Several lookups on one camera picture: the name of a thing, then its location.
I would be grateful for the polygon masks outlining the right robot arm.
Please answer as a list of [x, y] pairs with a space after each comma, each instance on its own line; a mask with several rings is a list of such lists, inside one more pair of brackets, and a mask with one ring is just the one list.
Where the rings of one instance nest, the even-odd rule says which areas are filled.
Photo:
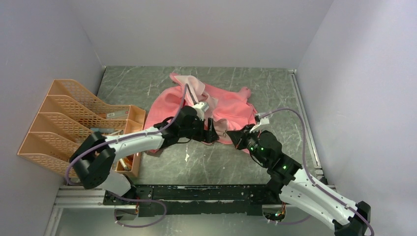
[[227, 131], [237, 150], [248, 150], [270, 176], [266, 199], [282, 201], [318, 219], [336, 236], [363, 236], [369, 229], [371, 207], [364, 201], [354, 202], [307, 174], [302, 165], [282, 151], [282, 145], [269, 131]]

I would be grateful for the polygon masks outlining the pink zip-up jacket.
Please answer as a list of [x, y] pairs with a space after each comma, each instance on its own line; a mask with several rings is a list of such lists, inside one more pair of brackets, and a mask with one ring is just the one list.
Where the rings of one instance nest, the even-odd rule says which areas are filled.
[[222, 144], [232, 144], [227, 131], [240, 130], [245, 125], [255, 123], [257, 113], [248, 102], [251, 90], [242, 87], [238, 92], [226, 91], [203, 83], [194, 76], [171, 73], [170, 78], [177, 83], [176, 87], [164, 90], [152, 104], [144, 128], [173, 117], [184, 106], [193, 106], [199, 102], [207, 102], [209, 109], [205, 118], [213, 118], [214, 127]]

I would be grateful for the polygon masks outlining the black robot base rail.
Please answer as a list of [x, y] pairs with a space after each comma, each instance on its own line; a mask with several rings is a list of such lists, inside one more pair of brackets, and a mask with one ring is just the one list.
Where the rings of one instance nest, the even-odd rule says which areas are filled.
[[279, 209], [281, 201], [264, 184], [233, 185], [144, 185], [136, 186], [139, 203], [122, 200], [106, 192], [103, 205], [116, 209], [138, 209], [139, 217], [193, 214], [245, 213], [262, 216], [264, 209]]

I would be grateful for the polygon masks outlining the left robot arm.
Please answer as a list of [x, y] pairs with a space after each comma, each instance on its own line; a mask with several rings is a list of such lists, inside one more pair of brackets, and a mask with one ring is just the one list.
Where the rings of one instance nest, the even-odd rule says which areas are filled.
[[212, 118], [191, 106], [180, 108], [176, 115], [150, 128], [119, 136], [90, 134], [70, 158], [68, 170], [74, 170], [85, 189], [101, 188], [128, 205], [136, 199], [137, 188], [127, 175], [113, 170], [120, 159], [178, 144], [181, 138], [211, 144], [219, 140]]

